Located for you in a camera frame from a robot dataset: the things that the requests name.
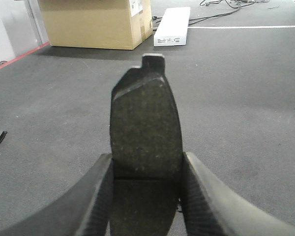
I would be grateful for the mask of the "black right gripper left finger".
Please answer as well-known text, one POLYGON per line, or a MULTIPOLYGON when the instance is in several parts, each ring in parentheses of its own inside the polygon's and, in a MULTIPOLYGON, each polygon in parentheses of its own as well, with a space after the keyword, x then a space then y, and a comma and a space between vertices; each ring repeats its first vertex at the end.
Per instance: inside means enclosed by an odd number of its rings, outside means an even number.
POLYGON ((65 194, 0 236, 103 236, 113 199, 113 161, 103 154, 65 194))

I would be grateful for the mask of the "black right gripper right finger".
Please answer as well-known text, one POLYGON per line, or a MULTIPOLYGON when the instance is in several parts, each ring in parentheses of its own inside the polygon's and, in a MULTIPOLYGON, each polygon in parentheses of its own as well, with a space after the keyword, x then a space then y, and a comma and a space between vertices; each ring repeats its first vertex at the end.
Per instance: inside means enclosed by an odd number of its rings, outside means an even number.
POLYGON ((295 236, 295 226, 262 211, 185 152, 181 205, 189 236, 295 236))

